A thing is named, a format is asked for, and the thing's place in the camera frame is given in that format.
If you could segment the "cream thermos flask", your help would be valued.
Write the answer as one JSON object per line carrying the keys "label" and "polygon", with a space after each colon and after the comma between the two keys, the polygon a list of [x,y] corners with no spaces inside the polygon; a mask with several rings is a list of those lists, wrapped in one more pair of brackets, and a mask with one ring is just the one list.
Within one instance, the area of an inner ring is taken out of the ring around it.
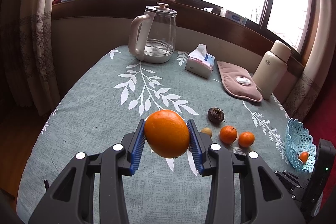
{"label": "cream thermos flask", "polygon": [[291,49],[276,40],[258,65],[252,79],[265,100],[268,100],[288,69]]}

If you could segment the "dark brown mangosteen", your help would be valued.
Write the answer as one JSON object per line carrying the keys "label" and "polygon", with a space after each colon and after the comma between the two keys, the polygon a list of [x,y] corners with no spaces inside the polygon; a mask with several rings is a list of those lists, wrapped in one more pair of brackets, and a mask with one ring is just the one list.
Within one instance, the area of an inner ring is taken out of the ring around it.
{"label": "dark brown mangosteen", "polygon": [[214,124],[220,124],[224,121],[224,112],[217,108],[217,107],[212,107],[208,110],[208,119]]}

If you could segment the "light blue plastic basket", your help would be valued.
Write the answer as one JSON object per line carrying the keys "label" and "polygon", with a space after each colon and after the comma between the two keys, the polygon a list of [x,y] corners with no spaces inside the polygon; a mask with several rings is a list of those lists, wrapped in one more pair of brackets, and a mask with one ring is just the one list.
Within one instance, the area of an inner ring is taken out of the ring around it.
{"label": "light blue plastic basket", "polygon": [[[307,151],[309,159],[303,164],[299,155]],[[317,147],[313,144],[313,137],[309,130],[303,127],[298,119],[291,118],[286,126],[285,132],[285,154],[292,167],[304,173],[312,173],[315,165]]]}

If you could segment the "pink hot water pad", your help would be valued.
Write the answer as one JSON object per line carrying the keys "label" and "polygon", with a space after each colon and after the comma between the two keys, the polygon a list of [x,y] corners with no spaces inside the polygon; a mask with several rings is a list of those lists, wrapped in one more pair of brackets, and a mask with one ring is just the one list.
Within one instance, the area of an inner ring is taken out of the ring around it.
{"label": "pink hot water pad", "polygon": [[217,61],[224,90],[231,96],[259,103],[263,100],[248,71],[240,66]]}

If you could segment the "right patterned curtain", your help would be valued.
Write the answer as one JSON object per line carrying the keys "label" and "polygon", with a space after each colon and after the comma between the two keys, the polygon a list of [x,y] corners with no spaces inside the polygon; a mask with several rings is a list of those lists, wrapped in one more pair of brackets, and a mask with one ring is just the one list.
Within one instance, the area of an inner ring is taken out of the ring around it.
{"label": "right patterned curtain", "polygon": [[302,75],[283,104],[300,122],[307,116],[326,80],[335,51],[335,0],[320,0],[317,32]]}

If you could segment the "small brown longan fruit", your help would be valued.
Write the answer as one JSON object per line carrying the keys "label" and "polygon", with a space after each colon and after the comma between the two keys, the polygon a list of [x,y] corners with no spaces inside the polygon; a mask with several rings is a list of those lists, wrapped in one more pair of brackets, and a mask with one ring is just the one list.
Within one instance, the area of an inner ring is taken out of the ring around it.
{"label": "small brown longan fruit", "polygon": [[209,137],[212,137],[212,135],[213,135],[212,130],[208,127],[205,127],[203,129],[201,129],[201,132],[204,133],[204,134],[207,134]]}

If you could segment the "small tangerine with stem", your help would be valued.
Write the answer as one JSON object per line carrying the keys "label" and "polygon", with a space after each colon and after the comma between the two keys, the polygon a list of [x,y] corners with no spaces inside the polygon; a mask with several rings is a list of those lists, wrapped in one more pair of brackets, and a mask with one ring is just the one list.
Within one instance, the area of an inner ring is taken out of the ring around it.
{"label": "small tangerine with stem", "polygon": [[233,143],[238,136],[238,132],[234,126],[226,125],[221,128],[219,137],[220,141],[224,144],[231,144]]}

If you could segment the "white box on windowsill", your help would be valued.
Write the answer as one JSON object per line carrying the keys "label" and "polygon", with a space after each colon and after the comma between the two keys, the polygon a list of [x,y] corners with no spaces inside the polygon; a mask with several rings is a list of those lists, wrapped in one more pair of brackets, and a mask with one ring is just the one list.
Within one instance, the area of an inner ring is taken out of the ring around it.
{"label": "white box on windowsill", "polygon": [[230,10],[226,10],[226,13],[224,15],[225,18],[229,19],[229,20],[232,20],[242,26],[245,26],[246,25],[246,22],[247,22],[247,19],[237,13],[234,13]]}

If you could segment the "small round tangerine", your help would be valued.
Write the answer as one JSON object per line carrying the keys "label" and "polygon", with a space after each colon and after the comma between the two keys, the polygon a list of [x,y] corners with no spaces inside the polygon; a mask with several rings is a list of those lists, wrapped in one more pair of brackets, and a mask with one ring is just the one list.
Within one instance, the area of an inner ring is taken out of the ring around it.
{"label": "small round tangerine", "polygon": [[255,136],[251,132],[243,132],[239,135],[238,143],[243,148],[250,147],[255,141]]}

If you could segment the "tissue pack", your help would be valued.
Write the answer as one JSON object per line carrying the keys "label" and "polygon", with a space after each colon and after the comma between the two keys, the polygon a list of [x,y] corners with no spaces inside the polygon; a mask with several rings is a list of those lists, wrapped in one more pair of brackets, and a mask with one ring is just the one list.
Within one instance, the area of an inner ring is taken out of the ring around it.
{"label": "tissue pack", "polygon": [[207,52],[205,44],[199,44],[188,54],[185,70],[208,79],[213,72],[215,57]]}

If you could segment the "tangerine in basket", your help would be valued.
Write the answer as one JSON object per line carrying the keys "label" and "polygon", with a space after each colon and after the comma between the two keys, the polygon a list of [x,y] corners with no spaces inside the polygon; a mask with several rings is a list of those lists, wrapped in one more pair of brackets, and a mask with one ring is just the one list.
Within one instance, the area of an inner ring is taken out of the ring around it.
{"label": "tangerine in basket", "polygon": [[309,153],[307,151],[303,151],[299,155],[299,159],[303,164],[306,164],[307,160],[309,159]]}

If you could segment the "patterned curtain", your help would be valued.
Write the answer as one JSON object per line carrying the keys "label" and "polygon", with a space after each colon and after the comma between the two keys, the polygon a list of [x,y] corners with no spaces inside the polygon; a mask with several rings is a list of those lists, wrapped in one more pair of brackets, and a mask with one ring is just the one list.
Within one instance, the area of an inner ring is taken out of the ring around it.
{"label": "patterned curtain", "polygon": [[1,52],[10,91],[45,115],[60,95],[51,42],[52,0],[1,0]]}
{"label": "patterned curtain", "polygon": [[320,0],[317,32],[302,75],[283,104],[300,122],[307,116],[326,80],[335,51],[335,0]]}

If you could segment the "left patterned curtain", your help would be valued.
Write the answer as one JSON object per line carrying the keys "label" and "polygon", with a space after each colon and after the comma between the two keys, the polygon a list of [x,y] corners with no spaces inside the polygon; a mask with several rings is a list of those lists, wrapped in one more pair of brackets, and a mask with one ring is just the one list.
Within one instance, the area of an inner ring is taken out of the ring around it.
{"label": "left patterned curtain", "polygon": [[51,42],[52,0],[1,0],[1,52],[10,91],[45,115],[60,95]]}

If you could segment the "green leaf-print tablecloth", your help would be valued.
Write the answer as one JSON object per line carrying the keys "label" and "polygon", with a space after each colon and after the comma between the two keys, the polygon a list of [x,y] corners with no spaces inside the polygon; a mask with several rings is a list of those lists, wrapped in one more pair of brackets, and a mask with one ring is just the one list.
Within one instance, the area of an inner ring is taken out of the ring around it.
{"label": "green leaf-print tablecloth", "polygon": [[[17,214],[27,222],[45,193],[44,180],[53,182],[75,153],[93,155],[134,131],[141,119],[170,109],[198,129],[210,128],[214,142],[220,127],[207,112],[224,112],[224,124],[255,135],[252,150],[273,170],[293,172],[284,154],[288,116],[276,98],[259,104],[229,96],[217,69],[209,79],[185,70],[183,55],[175,52],[164,64],[138,61],[126,46],[103,56],[62,99],[35,143],[23,171]],[[139,169],[123,178],[131,223],[203,223],[211,178],[199,176],[185,153],[166,160],[146,145]]]}

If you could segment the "large orange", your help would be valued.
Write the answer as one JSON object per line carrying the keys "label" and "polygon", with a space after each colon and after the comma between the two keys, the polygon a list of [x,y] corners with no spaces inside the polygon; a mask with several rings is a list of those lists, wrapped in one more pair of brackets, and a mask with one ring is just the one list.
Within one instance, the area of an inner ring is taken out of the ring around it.
{"label": "large orange", "polygon": [[164,158],[183,155],[190,144],[186,122],[172,110],[159,110],[150,114],[144,132],[151,149]]}

